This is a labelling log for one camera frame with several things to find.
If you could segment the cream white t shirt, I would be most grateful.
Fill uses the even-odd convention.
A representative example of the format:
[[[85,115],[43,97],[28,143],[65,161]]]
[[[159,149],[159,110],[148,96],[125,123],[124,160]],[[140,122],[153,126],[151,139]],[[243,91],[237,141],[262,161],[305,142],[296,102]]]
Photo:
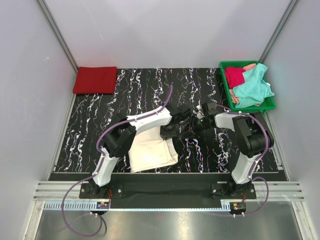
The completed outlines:
[[[154,127],[138,134],[128,152],[132,173],[171,166],[179,157],[173,140],[160,136],[160,127]]]

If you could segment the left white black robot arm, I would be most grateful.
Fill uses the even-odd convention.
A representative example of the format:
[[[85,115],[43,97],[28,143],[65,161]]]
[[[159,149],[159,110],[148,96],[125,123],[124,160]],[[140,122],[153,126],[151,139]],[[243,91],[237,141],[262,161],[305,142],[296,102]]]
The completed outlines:
[[[173,138],[177,127],[191,110],[160,106],[154,110],[131,116],[116,115],[97,142],[101,153],[98,165],[89,180],[90,192],[97,198],[108,193],[108,184],[118,160],[126,155],[132,172],[167,167],[178,162]]]

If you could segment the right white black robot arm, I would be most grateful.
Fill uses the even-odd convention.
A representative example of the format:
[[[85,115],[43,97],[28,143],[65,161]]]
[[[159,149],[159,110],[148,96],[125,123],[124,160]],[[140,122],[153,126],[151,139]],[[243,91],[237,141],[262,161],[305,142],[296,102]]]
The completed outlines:
[[[253,172],[259,161],[266,154],[274,139],[267,133],[268,127],[260,113],[224,112],[216,115],[207,114],[201,119],[191,116],[181,132],[183,138],[199,138],[201,132],[212,129],[234,131],[240,154],[235,168],[226,183],[214,187],[211,195],[218,197],[242,198],[251,189]]]

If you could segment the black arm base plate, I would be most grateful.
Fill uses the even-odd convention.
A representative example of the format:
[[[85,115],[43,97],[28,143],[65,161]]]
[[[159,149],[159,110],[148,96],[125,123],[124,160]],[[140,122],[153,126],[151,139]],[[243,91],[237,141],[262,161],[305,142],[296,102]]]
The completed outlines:
[[[113,209],[212,209],[256,192],[251,183],[236,186],[229,173],[113,173],[106,186],[81,184],[79,197],[111,200]]]

